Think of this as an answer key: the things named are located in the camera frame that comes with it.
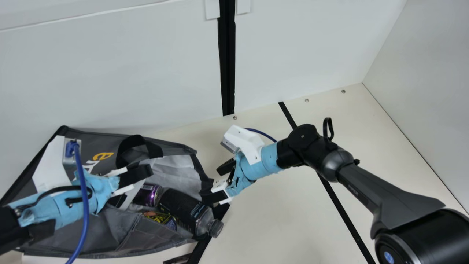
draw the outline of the purple can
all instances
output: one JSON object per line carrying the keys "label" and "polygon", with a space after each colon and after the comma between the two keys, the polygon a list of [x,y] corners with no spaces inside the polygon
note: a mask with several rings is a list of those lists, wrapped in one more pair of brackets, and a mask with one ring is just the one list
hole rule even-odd
{"label": "purple can", "polygon": [[132,202],[138,205],[156,207],[162,194],[163,187],[157,184],[145,183],[138,190]]}

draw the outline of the white wall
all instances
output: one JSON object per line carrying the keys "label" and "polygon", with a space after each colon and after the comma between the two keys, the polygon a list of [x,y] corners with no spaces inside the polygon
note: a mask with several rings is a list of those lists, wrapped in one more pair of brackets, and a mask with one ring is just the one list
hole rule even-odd
{"label": "white wall", "polygon": [[217,21],[203,3],[0,31],[0,196],[60,125],[137,133],[220,116]]}
{"label": "white wall", "polygon": [[466,210],[468,14],[466,0],[408,0],[363,82]]}
{"label": "white wall", "polygon": [[241,111],[361,83],[406,0],[252,0],[236,17]]}
{"label": "white wall", "polygon": [[[236,111],[361,82],[404,3],[253,0],[236,17]],[[136,133],[221,115],[204,0],[0,0],[0,10],[0,195],[62,124]]]}

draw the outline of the plastic bottle cap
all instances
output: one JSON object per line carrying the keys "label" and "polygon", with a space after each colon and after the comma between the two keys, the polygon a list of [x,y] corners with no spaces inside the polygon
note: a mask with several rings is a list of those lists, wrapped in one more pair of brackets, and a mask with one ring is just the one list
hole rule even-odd
{"label": "plastic bottle cap", "polygon": [[210,226],[210,229],[208,230],[208,235],[217,238],[218,235],[220,235],[221,230],[223,229],[223,222],[221,222],[218,219],[215,219],[212,222],[212,225]]}

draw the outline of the blue cable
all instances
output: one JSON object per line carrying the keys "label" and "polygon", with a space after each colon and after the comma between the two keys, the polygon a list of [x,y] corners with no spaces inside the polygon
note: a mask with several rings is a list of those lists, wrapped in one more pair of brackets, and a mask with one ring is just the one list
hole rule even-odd
{"label": "blue cable", "polygon": [[78,257],[80,252],[82,251],[83,245],[85,244],[86,234],[88,233],[88,223],[90,221],[90,208],[88,204],[88,191],[86,190],[86,180],[85,175],[83,174],[83,166],[82,160],[80,159],[80,146],[74,142],[73,144],[73,151],[75,153],[75,160],[76,160],[76,169],[78,171],[78,178],[80,180],[80,188],[82,191],[82,198],[83,198],[83,228],[82,228],[82,235],[80,237],[80,241],[76,246],[75,251],[73,252],[72,256],[68,259],[66,264],[72,264],[75,259]]}
{"label": "blue cable", "polygon": [[262,132],[262,131],[259,131],[257,129],[254,129],[254,128],[245,128],[246,130],[249,130],[249,131],[253,131],[253,132],[256,132],[256,133],[259,133],[263,136],[265,136],[266,138],[272,140],[273,142],[277,142],[273,137],[267,135],[266,133]]}

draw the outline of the screw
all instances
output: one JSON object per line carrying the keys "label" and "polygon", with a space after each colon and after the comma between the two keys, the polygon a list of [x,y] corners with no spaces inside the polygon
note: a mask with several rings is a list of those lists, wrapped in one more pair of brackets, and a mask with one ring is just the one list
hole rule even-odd
{"label": "screw", "polygon": [[21,210],[19,210],[18,208],[15,209],[15,214],[17,217],[21,217]]}

